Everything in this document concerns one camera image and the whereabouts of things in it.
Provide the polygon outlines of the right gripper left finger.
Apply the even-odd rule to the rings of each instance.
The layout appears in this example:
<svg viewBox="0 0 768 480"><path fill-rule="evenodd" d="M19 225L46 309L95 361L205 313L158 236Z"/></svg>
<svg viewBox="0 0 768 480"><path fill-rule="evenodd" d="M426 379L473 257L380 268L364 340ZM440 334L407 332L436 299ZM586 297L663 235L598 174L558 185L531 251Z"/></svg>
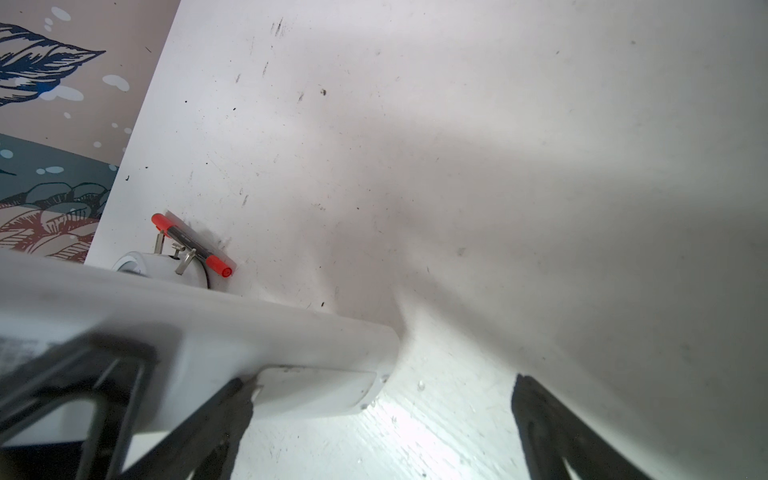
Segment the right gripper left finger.
<svg viewBox="0 0 768 480"><path fill-rule="evenodd" d="M256 396L255 381L229 381L119 477L229 479Z"/></svg>

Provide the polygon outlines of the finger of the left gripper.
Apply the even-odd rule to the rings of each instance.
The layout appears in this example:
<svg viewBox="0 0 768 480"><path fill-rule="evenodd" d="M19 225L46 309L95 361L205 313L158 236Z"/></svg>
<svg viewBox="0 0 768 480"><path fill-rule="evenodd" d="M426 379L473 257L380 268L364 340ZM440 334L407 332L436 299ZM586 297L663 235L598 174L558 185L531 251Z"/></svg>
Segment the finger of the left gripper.
<svg viewBox="0 0 768 480"><path fill-rule="evenodd" d="M114 335L81 335L50 348L1 378L1 442L73 402L88 402L76 477L117 478L157 362L153 346Z"/></svg>

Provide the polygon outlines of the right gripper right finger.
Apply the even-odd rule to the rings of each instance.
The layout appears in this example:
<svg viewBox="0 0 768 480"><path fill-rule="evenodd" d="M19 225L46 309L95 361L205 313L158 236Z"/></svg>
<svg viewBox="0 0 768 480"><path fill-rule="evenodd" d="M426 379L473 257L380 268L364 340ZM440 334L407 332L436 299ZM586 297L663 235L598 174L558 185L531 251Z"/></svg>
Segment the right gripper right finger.
<svg viewBox="0 0 768 480"><path fill-rule="evenodd" d="M511 411L532 479L646 479L535 378L519 374Z"/></svg>

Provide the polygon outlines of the white remote control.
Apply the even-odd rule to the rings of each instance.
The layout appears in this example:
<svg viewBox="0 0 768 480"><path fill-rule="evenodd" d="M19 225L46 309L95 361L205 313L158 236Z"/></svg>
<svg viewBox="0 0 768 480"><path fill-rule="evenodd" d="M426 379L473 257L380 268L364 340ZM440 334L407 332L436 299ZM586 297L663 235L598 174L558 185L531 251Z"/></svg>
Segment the white remote control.
<svg viewBox="0 0 768 480"><path fill-rule="evenodd" d="M354 415L392 374L399 351L385 325L287 307L139 274L5 250L1 371L9 374L85 333L154 347L141 432L168 431L233 378L255 378L259 420Z"/></svg>

